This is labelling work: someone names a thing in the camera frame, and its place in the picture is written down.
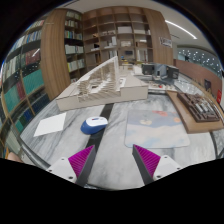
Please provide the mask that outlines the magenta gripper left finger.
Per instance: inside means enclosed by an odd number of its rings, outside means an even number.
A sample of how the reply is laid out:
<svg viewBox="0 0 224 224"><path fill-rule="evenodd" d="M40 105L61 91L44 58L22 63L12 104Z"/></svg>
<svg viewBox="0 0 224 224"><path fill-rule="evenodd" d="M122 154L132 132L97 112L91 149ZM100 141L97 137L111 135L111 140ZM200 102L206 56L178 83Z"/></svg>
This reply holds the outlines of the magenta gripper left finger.
<svg viewBox="0 0 224 224"><path fill-rule="evenodd" d="M47 171L84 187L88 182L95 157L96 149L91 145L69 158L61 157Z"/></svg>

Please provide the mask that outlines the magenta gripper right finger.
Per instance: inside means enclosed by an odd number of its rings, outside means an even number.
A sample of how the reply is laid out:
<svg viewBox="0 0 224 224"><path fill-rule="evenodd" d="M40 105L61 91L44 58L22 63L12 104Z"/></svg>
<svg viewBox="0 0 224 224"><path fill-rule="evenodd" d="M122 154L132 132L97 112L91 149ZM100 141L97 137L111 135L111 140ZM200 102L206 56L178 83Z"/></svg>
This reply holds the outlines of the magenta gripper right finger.
<svg viewBox="0 0 224 224"><path fill-rule="evenodd" d="M138 145L133 145L132 155L145 185L181 169L181 166L168 155L159 156Z"/></svg>

